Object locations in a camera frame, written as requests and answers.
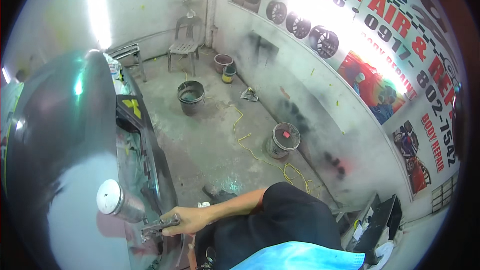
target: yellow cable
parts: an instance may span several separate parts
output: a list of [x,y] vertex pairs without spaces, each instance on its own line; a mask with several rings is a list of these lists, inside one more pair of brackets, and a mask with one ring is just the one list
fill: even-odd
[[[313,183],[314,181],[311,180],[311,179],[306,180],[305,177],[303,176],[302,172],[301,172],[299,169],[295,168],[295,167],[294,167],[292,164],[290,164],[289,162],[286,163],[286,164],[283,166],[283,169],[282,169],[282,168],[280,168],[279,166],[274,165],[274,164],[272,164],[272,163],[270,163],[270,162],[268,162],[268,161],[266,161],[266,160],[264,160],[264,159],[257,158],[257,157],[255,156],[254,152],[253,152],[250,148],[247,148],[247,147],[243,146],[242,143],[240,143],[240,141],[242,141],[243,139],[251,136],[252,134],[248,134],[248,135],[246,135],[246,136],[244,136],[244,137],[237,138],[237,131],[235,130],[235,126],[236,126],[237,123],[240,121],[240,119],[242,119],[243,113],[242,113],[239,109],[237,109],[237,107],[236,107],[235,105],[233,105],[233,104],[226,105],[226,106],[220,108],[220,107],[217,105],[217,102],[215,101],[214,98],[212,98],[212,97],[205,97],[205,98],[212,99],[212,100],[213,100],[213,103],[215,104],[215,107],[216,107],[218,110],[223,110],[223,109],[226,109],[226,108],[228,108],[228,107],[233,106],[233,107],[235,108],[235,110],[240,114],[240,117],[237,119],[237,121],[235,121],[235,123],[233,123],[233,134],[234,134],[234,136],[235,136],[235,140],[237,140],[237,143],[238,143],[241,147],[243,147],[244,149],[248,150],[248,151],[251,153],[251,155],[252,155],[256,160],[262,161],[262,162],[264,162],[264,163],[267,163],[268,165],[271,165],[271,166],[273,166],[273,167],[277,167],[278,169],[280,169],[280,171],[283,173],[283,177],[285,177],[285,180],[286,180],[287,182],[289,182],[291,185],[293,185],[292,179],[295,179],[295,178],[297,178],[297,177],[301,177],[301,178],[303,179],[303,182],[305,183],[305,190],[306,190],[306,192],[307,192],[308,194],[310,194],[310,195],[311,195],[311,193],[312,193],[313,190],[315,190],[316,188],[320,188],[320,186],[318,185],[318,186],[313,187],[312,189],[310,189],[308,183],[309,183],[309,182],[312,182],[312,183]],[[293,168],[293,170],[295,170],[295,171],[298,173],[298,175],[297,175],[296,177],[290,178],[290,177],[287,175],[287,168],[288,168],[288,167]]]

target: printed banner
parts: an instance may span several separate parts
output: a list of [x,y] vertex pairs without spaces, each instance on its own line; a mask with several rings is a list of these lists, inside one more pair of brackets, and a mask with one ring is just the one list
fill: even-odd
[[[420,143],[425,155],[421,160],[419,145],[417,151],[409,147],[408,159],[404,155],[413,194],[430,184],[436,188],[458,170],[450,126],[463,64],[457,47],[452,48],[457,43],[447,19],[432,0],[231,1],[278,26],[328,63],[381,125],[393,121],[388,127],[400,127],[387,131],[397,138],[392,140],[397,146],[405,138],[411,142],[412,126],[418,130],[424,125],[427,134],[420,139],[436,142]],[[413,108],[418,105],[423,106],[421,114]],[[429,133],[432,129],[435,136]],[[402,155],[407,152],[398,148]]]

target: fluorescent light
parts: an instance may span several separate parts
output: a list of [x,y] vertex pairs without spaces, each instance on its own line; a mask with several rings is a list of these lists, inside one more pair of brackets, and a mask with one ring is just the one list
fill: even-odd
[[101,49],[112,45],[110,20],[107,12],[107,0],[88,0],[88,14],[93,33]]
[[1,71],[3,72],[3,76],[5,77],[5,81],[7,81],[7,84],[10,83],[10,76],[8,75],[7,70],[5,68],[2,68]]

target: paint-stained floor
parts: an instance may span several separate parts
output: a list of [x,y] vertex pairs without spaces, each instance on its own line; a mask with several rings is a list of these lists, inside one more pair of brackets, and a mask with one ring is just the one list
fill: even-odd
[[[251,134],[241,143],[258,158],[282,169],[285,163],[297,167],[305,179],[313,181],[309,182],[310,188],[320,186],[312,191],[312,195],[320,194],[322,201],[335,208],[327,189],[297,150],[282,160],[268,156],[265,142],[277,123],[260,101],[240,99],[247,86],[237,76],[230,85],[222,82],[221,75],[214,70],[216,53],[213,50],[201,49],[200,52],[200,60],[195,60],[196,77],[190,75],[189,59],[179,60],[179,55],[172,56],[170,73],[167,56],[145,62],[143,67],[148,78],[145,83],[133,70],[157,141],[165,151],[179,205],[195,207],[197,202],[208,201],[208,196],[202,192],[206,183],[239,195],[285,181],[279,168],[256,160],[238,144],[233,124],[240,114],[233,107],[223,108],[235,105],[243,113],[236,125],[237,138]],[[223,109],[218,110],[212,99],[205,99],[197,115],[186,116],[177,99],[177,87],[185,81],[183,71],[189,73],[188,80],[201,82],[205,96],[214,98]],[[294,185],[305,190],[303,179],[292,168],[287,168],[286,173],[290,178],[296,177]]]

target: paint cup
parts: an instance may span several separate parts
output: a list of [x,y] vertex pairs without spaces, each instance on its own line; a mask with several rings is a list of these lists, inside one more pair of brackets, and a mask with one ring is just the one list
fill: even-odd
[[201,83],[189,80],[181,83],[177,89],[177,97],[181,109],[187,116],[195,115],[205,104],[205,89]]
[[223,73],[223,69],[225,66],[230,66],[231,64],[233,64],[233,58],[227,54],[217,54],[215,55],[213,60],[215,61],[215,71],[218,74]]
[[105,180],[98,188],[96,204],[105,215],[113,215],[130,223],[139,223],[146,216],[144,203],[113,179]]
[[233,76],[237,73],[237,69],[234,66],[225,66],[223,68],[222,81],[225,84],[231,84]]
[[300,132],[290,123],[282,122],[273,128],[266,150],[274,159],[280,159],[297,149],[300,144]]

